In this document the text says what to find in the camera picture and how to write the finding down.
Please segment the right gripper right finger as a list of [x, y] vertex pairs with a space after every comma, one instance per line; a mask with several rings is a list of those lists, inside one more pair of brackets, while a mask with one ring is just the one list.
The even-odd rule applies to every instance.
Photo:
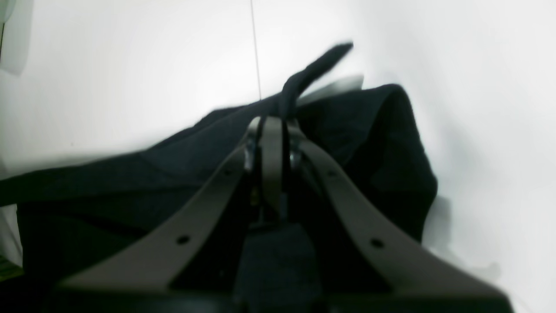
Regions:
[[298, 142], [312, 167], [312, 175], [342, 228], [369, 265], [396, 296], [411, 300], [506, 300], [487, 283], [461, 272], [427, 252], [391, 223], [356, 188], [327, 152], [302, 133], [296, 121], [287, 122], [290, 137]]

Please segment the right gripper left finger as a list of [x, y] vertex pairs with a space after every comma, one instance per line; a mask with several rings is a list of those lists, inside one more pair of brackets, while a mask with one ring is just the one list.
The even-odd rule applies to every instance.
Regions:
[[209, 239], [244, 175], [255, 171], [257, 150], [261, 156], [261, 196], [280, 213], [282, 121], [256, 117], [242, 144], [174, 216], [121, 253], [66, 279], [61, 287], [108, 292], [167, 290]]

